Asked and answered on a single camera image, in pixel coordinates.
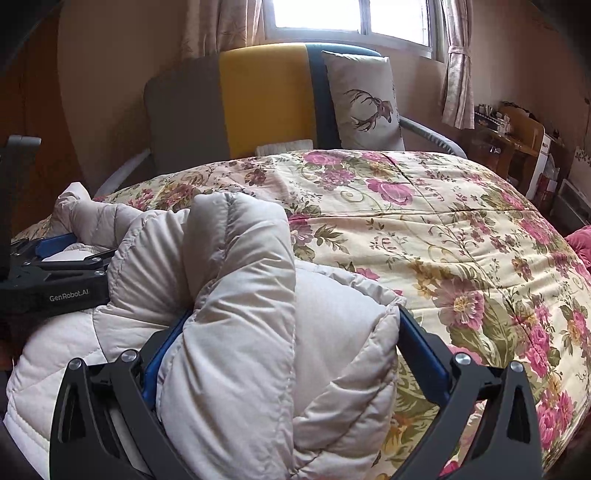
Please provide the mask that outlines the beige quilted down jacket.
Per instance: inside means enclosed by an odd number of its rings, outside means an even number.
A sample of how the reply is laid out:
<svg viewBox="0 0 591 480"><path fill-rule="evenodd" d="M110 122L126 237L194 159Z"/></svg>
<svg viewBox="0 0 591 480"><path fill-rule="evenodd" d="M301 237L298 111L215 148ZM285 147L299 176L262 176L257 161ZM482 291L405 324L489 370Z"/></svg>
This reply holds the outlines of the beige quilted down jacket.
<svg viewBox="0 0 591 480"><path fill-rule="evenodd" d="M42 477L67 362L114 360L179 323L156 370L155 410L203 479L362 479L396 394L404 299L374 280L294 257L283 208L242 193L179 211L57 199L50 231L73 260L110 249L105 305L48 320L6 388L4 426Z"/></svg>

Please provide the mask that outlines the brown wooden wardrobe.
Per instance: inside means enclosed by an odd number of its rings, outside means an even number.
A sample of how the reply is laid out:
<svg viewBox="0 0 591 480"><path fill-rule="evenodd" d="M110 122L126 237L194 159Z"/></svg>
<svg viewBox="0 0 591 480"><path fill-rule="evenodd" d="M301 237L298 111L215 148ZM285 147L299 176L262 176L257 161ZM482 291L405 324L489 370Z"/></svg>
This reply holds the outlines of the brown wooden wardrobe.
<svg viewBox="0 0 591 480"><path fill-rule="evenodd" d="M11 135L41 139L12 207L13 234L47 217L57 196L70 183L84 179L62 105L57 67L60 14L56 9L40 23L1 75L1 141Z"/></svg>

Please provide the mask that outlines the floral bed quilt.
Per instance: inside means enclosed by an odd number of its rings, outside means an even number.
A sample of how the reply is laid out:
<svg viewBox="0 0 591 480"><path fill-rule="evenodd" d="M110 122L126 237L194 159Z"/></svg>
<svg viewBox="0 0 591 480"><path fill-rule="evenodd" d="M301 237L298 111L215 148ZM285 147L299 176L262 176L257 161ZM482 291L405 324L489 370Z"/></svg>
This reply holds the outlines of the floral bed quilt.
<svg viewBox="0 0 591 480"><path fill-rule="evenodd" d="M395 290L453 351L522 362L542 468L567 460L590 413L590 275L510 184L452 155L332 150L193 167L106 201L178 211L225 190L279 203L297 258Z"/></svg>

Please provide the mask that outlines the pink ruffled blanket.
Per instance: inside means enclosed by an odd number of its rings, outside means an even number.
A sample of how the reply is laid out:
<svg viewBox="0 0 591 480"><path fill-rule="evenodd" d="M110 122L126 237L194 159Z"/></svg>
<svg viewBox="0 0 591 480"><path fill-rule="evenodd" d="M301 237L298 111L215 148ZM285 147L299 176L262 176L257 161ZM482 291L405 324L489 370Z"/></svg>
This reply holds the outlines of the pink ruffled blanket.
<svg viewBox="0 0 591 480"><path fill-rule="evenodd" d="M591 271L591 226L584 226L566 237L588 271Z"/></svg>

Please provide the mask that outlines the grey yellow blue headboard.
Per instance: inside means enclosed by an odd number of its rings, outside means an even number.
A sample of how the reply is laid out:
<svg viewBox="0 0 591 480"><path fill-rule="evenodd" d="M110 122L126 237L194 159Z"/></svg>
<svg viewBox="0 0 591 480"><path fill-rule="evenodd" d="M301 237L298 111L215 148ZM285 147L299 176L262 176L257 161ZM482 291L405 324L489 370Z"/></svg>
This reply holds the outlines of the grey yellow blue headboard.
<svg viewBox="0 0 591 480"><path fill-rule="evenodd" d="M159 174L245 158L310 140L341 145L322 52L372 55L344 44L280 43L183 61L149 80L144 104Z"/></svg>

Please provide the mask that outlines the white folded towel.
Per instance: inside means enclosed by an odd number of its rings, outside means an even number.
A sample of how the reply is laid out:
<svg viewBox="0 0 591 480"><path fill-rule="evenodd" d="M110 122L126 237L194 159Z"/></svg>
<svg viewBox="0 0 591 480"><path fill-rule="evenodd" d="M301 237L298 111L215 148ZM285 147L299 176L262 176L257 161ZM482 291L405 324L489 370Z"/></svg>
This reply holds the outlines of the white folded towel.
<svg viewBox="0 0 591 480"><path fill-rule="evenodd" d="M261 157L267 155L283 154L293 151L308 151L313 149L314 142L312 142L311 139L302 139L257 146L254 152L256 152L257 157Z"/></svg>

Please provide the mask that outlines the white box by desk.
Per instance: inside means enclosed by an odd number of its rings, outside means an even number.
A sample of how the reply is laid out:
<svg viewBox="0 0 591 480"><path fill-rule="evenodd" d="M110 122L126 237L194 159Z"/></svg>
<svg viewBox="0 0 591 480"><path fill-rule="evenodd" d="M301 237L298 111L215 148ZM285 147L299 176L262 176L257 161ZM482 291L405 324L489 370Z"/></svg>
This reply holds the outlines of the white box by desk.
<svg viewBox="0 0 591 480"><path fill-rule="evenodd" d="M566 146L545 133L526 198L532 203L538 200L551 201L558 191L560 182L569 173L571 163L570 152Z"/></svg>

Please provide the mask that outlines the wooden desk with clutter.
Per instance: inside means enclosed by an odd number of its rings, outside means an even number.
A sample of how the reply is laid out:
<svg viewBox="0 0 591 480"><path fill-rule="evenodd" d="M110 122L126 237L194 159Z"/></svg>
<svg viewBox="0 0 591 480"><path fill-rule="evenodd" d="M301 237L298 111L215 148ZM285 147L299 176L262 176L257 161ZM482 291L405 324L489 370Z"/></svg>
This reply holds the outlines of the wooden desk with clutter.
<svg viewBox="0 0 591 480"><path fill-rule="evenodd" d="M511 183L525 197L546 129L529 111L512 103L480 104L475 129L465 135L468 157Z"/></svg>

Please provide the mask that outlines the patterned left curtain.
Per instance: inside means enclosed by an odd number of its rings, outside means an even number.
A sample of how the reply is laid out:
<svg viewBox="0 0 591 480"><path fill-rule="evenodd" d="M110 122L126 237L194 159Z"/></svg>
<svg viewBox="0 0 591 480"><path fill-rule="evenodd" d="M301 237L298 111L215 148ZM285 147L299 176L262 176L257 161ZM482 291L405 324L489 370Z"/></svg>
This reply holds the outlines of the patterned left curtain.
<svg viewBox="0 0 591 480"><path fill-rule="evenodd" d="M263 37L262 0L187 1L181 58L255 46Z"/></svg>

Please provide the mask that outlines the patterned curtain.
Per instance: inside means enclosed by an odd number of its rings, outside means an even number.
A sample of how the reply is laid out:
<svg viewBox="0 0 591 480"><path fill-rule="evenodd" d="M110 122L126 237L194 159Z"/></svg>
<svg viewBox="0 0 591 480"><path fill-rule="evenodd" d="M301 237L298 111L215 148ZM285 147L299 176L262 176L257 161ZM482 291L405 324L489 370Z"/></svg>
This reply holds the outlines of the patterned curtain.
<svg viewBox="0 0 591 480"><path fill-rule="evenodd" d="M181 58L255 46L263 37L262 0L187 1Z"/></svg>
<svg viewBox="0 0 591 480"><path fill-rule="evenodd" d="M442 121L459 130L475 128L472 85L473 2L442 1L448 42Z"/></svg>

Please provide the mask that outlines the patterned right curtain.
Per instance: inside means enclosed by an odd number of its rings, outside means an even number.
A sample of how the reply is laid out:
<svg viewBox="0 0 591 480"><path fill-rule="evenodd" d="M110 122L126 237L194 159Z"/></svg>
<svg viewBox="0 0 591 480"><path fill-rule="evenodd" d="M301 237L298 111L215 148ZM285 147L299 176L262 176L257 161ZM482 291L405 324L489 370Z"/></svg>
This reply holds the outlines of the patterned right curtain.
<svg viewBox="0 0 591 480"><path fill-rule="evenodd" d="M473 2L442 1L448 42L442 121L459 130L475 128L472 85Z"/></svg>

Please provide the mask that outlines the deer print pillow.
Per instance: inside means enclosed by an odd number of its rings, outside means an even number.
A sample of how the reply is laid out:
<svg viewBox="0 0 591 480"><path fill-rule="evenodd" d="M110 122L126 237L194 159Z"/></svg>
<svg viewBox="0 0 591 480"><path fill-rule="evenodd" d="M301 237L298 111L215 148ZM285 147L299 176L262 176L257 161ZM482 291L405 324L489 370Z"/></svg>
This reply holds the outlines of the deer print pillow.
<svg viewBox="0 0 591 480"><path fill-rule="evenodd" d="M325 51L329 91L343 149L403 151L390 59Z"/></svg>

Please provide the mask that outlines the window behind headboard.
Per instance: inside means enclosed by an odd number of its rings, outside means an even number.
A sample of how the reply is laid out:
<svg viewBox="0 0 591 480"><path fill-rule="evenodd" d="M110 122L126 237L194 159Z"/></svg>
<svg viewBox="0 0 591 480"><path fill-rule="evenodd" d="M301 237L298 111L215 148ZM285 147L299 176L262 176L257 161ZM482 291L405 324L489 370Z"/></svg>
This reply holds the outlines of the window behind headboard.
<svg viewBox="0 0 591 480"><path fill-rule="evenodd" d="M267 40L346 43L402 50L440 61L439 1L264 1Z"/></svg>

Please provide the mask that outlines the grey bed frame rail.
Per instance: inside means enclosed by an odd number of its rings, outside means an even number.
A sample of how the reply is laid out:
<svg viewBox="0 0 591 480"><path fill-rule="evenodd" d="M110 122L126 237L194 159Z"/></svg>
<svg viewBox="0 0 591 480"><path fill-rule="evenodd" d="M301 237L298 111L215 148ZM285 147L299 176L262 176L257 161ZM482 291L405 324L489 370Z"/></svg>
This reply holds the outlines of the grey bed frame rail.
<svg viewBox="0 0 591 480"><path fill-rule="evenodd" d="M431 144L438 146L446 154L467 159L465 151L459 144L440 134L439 132L405 116L400 117L399 124L403 129L408 130L411 133L429 141Z"/></svg>

